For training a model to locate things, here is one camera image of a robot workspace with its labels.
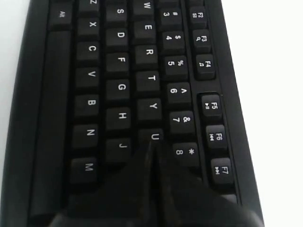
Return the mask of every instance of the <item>black keyboard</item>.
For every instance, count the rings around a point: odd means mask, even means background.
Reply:
[[[102,187],[153,140],[262,217],[221,1],[32,0],[3,226],[31,226]]]

